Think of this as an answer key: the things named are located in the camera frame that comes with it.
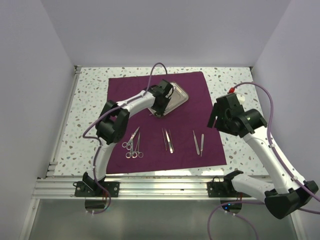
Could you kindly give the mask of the steel ring-handled scissors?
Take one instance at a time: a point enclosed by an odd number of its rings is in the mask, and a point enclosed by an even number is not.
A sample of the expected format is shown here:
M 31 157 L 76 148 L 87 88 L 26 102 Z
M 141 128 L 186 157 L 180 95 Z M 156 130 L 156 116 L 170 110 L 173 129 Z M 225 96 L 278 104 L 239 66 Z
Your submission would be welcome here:
M 130 143 L 127 145 L 126 149 L 128 150 L 128 152 L 125 154 L 125 157 L 126 157 L 127 159 L 129 159 L 129 158 L 135 158 L 136 152 L 134 151 L 134 144 L 133 144 L 133 142 L 130 142 Z

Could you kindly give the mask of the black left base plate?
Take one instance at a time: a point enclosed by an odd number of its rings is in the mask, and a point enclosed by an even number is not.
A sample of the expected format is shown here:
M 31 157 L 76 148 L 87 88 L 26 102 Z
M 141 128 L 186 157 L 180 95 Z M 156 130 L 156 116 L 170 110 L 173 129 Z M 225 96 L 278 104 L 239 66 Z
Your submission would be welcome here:
M 120 182 L 118 181 L 104 181 L 100 183 L 104 189 L 108 191 L 108 196 L 111 198 L 117 198 L 120 191 Z M 75 197 L 83 197 L 83 198 L 94 198 L 94 197 L 102 197 L 106 196 L 104 190 L 97 186 L 95 190 L 89 188 L 82 181 L 77 181 L 72 184 L 75 187 L 74 196 Z

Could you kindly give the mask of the steel forceps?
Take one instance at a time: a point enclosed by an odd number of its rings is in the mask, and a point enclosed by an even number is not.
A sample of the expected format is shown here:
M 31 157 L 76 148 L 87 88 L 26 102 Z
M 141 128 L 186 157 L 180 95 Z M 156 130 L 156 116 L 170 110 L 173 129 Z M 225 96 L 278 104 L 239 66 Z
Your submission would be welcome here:
M 163 134 L 165 150 L 167 151 L 168 150 L 168 139 L 167 139 L 166 131 L 164 128 L 162 128 L 162 134 Z

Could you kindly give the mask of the steel instrument tray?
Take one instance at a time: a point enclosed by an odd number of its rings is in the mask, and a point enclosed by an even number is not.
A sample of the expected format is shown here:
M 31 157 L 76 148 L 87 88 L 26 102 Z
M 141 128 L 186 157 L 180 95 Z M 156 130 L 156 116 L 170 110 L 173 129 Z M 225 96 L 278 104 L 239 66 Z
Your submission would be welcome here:
M 188 93 L 179 84 L 174 81 L 170 82 L 170 84 L 172 85 L 172 89 L 165 96 L 169 99 L 169 102 L 163 111 L 163 115 L 160 115 L 152 108 L 147 108 L 150 111 L 150 115 L 154 115 L 157 118 L 162 118 L 188 101 Z

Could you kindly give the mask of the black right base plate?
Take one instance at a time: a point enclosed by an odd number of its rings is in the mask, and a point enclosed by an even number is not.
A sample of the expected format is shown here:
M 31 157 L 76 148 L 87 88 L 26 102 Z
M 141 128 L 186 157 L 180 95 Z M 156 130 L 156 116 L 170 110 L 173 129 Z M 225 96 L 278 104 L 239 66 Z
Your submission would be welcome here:
M 224 181 L 222 178 L 217 176 L 206 183 L 206 190 L 209 198 L 251 197 L 250 195 L 236 191 L 231 183 Z

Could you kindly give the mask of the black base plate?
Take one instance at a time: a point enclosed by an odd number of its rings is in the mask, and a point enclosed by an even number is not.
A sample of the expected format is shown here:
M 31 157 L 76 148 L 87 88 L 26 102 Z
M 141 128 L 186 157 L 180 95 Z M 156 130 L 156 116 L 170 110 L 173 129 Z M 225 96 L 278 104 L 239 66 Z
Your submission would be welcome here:
M 206 183 L 206 190 L 209 198 L 251 197 L 250 195 L 236 191 L 231 183 L 224 181 L 222 178 L 217 176 Z
M 118 181 L 104 181 L 100 183 L 104 189 L 108 191 L 108 196 L 111 198 L 117 198 L 120 191 L 120 182 Z M 104 190 L 97 186 L 95 190 L 89 188 L 82 181 L 77 181 L 72 184 L 75 187 L 74 196 L 75 197 L 83 197 L 83 198 L 94 198 L 94 197 L 102 197 L 106 196 Z

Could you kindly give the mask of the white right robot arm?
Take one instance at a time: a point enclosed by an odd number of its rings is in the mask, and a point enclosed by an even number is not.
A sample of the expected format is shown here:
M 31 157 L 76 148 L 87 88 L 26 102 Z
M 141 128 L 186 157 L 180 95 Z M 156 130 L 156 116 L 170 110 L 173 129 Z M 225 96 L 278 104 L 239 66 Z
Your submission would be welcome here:
M 256 109 L 245 111 L 238 96 L 229 93 L 216 99 L 207 126 L 242 138 L 255 152 L 272 182 L 250 177 L 235 170 L 222 181 L 209 181 L 209 197 L 233 197 L 238 193 L 264 203 L 277 219 L 283 219 L 305 206 L 319 190 L 313 181 L 307 181 L 288 161 L 272 137 L 268 124 Z

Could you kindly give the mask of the steel ring-handled hemostat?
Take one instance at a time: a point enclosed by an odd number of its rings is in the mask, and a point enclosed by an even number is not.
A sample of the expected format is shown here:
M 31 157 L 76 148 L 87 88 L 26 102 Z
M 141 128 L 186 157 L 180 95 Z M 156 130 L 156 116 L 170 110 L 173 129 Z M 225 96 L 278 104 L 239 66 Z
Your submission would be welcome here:
M 144 156 L 144 154 L 140 151 L 140 140 L 141 140 L 141 134 L 138 134 L 138 139 L 137 139 L 137 143 L 135 146 L 135 150 L 133 152 L 132 157 L 135 158 L 142 158 Z

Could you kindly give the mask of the steel angled ring scissors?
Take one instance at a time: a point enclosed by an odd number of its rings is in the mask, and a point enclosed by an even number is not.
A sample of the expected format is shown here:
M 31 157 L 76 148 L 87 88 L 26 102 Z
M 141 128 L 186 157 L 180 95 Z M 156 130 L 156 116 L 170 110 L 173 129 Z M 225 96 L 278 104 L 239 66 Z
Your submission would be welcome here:
M 126 148 L 126 149 L 128 149 L 128 150 L 131 148 L 130 145 L 131 145 L 131 143 L 133 142 L 136 134 L 139 132 L 139 129 L 140 129 L 140 127 L 138 127 L 138 128 L 134 131 L 134 133 L 131 134 L 131 137 L 129 138 L 129 140 L 128 140 L 127 142 L 123 142 L 123 143 L 122 143 L 121 146 L 122 146 L 123 148 Z

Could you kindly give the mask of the aluminium front rail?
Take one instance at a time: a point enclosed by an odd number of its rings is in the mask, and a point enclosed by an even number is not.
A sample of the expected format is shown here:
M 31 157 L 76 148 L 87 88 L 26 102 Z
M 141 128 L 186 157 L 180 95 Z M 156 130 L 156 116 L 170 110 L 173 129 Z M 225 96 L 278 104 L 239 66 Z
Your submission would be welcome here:
M 49 177 L 38 179 L 31 194 L 38 200 L 73 200 L 75 182 L 80 177 Z M 206 200 L 207 183 L 221 182 L 222 176 L 131 176 L 108 175 L 106 181 L 115 183 L 115 200 Z

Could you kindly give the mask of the steel wide tweezers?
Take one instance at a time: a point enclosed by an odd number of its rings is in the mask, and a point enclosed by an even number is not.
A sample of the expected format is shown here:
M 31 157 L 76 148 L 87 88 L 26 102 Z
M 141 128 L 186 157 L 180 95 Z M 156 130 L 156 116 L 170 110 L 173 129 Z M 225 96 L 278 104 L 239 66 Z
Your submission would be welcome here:
M 168 147 L 169 147 L 169 152 L 171 154 L 173 154 L 175 150 L 174 150 L 174 146 L 173 146 L 173 142 L 172 142 L 172 136 L 171 136 L 170 131 L 165 130 L 165 135 L 166 135 L 167 144 L 168 144 Z

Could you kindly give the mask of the steel scalpel handle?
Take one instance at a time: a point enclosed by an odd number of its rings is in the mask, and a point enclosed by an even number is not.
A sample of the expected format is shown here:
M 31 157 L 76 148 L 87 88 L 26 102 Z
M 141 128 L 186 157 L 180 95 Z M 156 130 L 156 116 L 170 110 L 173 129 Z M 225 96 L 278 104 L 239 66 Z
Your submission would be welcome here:
M 203 149 L 204 149 L 204 139 L 205 139 L 205 134 L 201 134 L 201 143 L 200 143 L 200 156 L 203 156 Z
M 200 149 L 199 149 L 199 145 L 198 145 L 198 141 L 197 141 L 197 137 L 196 137 L 195 131 L 193 130 L 192 132 L 193 132 L 193 139 L 194 139 L 196 153 L 197 153 L 197 155 L 200 155 Z

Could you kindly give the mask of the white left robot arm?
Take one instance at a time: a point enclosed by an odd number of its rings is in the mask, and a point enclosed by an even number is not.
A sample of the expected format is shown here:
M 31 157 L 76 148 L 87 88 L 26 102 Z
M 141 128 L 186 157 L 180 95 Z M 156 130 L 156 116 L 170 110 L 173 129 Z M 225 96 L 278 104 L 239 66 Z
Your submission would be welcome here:
M 107 190 L 102 180 L 106 176 L 114 147 L 125 136 L 129 119 L 145 109 L 152 109 L 162 117 L 173 92 L 173 85 L 163 79 L 159 84 L 148 85 L 130 98 L 118 102 L 109 100 L 105 103 L 99 118 L 82 135 L 85 139 L 98 140 L 91 170 L 82 177 L 87 192 L 96 197 Z

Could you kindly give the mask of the purple surgical cloth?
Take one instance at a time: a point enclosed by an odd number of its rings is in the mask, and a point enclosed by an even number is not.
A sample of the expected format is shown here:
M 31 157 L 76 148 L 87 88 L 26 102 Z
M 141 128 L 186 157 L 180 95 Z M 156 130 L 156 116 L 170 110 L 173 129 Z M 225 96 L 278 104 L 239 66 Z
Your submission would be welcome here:
M 145 109 L 132 116 L 121 143 L 126 142 L 139 128 L 139 149 L 142 158 L 126 158 L 127 150 L 117 143 L 108 162 L 107 174 L 153 172 L 201 167 L 214 167 L 226 164 L 220 133 L 207 124 L 213 108 L 212 99 L 202 72 L 187 72 L 168 75 L 154 75 L 151 84 L 161 80 L 176 82 L 189 95 L 187 102 L 177 109 L 157 118 Z M 165 149 L 162 128 L 170 131 L 174 153 Z M 204 134 L 203 153 L 197 155 L 193 131 L 201 149 L 201 135 Z

